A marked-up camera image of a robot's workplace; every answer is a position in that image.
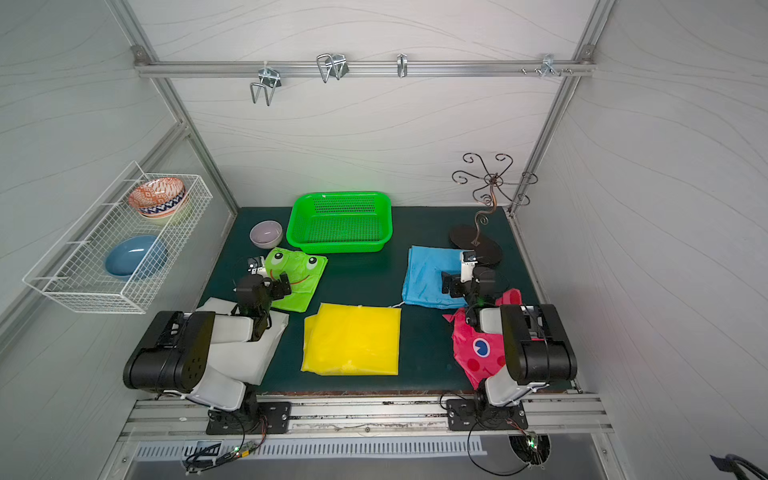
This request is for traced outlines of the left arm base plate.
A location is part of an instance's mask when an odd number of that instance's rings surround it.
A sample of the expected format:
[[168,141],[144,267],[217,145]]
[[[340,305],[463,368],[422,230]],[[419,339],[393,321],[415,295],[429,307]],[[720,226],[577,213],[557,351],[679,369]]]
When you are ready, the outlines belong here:
[[207,435],[285,434],[288,431],[290,402],[257,402],[235,411],[210,409]]

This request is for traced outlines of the pink bunny raincoat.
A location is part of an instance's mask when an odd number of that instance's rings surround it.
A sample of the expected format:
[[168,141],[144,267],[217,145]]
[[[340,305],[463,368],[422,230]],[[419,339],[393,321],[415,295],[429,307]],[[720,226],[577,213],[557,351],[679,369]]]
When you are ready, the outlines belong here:
[[471,386],[476,390],[479,384],[506,366],[503,346],[503,329],[500,307],[522,303],[518,289],[510,289],[496,300],[494,308],[483,308],[478,316],[490,311],[490,319],[482,320],[480,330],[467,323],[468,306],[458,309],[444,318],[453,325],[451,335],[453,357],[463,369]]

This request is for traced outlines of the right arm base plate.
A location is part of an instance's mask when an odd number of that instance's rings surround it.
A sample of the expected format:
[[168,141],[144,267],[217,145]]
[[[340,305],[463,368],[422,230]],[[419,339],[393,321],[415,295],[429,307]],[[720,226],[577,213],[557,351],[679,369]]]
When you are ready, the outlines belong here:
[[521,405],[496,407],[462,398],[442,402],[450,431],[523,431],[529,428]]

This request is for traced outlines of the white raincoat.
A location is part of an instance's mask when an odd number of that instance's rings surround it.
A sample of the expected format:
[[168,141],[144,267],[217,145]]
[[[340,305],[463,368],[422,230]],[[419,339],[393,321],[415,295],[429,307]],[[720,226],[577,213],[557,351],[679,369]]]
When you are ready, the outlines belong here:
[[216,314],[207,366],[243,383],[260,385],[288,326],[289,315],[271,310],[271,326],[254,340],[255,321],[232,315],[236,306],[234,302],[211,297],[198,308]]

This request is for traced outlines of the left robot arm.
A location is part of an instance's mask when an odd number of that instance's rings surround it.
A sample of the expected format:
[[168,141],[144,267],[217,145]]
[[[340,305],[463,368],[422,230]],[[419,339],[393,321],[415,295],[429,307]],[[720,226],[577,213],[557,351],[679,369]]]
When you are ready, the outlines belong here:
[[236,285],[235,302],[211,298],[191,313],[158,312],[126,362],[124,385],[256,419],[258,401],[247,389],[263,380],[288,325],[272,304],[291,293],[287,274],[255,273]]

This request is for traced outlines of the green plastic basket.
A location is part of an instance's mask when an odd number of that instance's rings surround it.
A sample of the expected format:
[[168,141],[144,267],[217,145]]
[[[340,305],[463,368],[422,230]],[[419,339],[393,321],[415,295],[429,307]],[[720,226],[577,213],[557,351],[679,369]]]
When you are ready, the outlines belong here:
[[288,243],[307,254],[374,253],[392,236],[392,204],[381,192],[303,195],[286,229]]

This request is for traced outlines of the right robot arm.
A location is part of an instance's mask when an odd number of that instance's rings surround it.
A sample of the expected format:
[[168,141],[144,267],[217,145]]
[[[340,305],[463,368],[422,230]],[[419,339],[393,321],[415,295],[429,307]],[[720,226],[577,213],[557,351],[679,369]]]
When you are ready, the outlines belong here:
[[443,272],[441,281],[444,294],[466,302],[445,319],[477,411],[517,407],[552,382],[575,378],[575,354],[553,305],[526,305],[517,289],[496,292],[495,271],[487,267]]

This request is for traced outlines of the yellow raincoat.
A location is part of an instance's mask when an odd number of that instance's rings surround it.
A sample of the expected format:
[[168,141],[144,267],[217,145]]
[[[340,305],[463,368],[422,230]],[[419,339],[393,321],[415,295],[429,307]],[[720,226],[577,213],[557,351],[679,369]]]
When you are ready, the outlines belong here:
[[304,320],[301,370],[320,376],[396,376],[401,310],[323,304]]

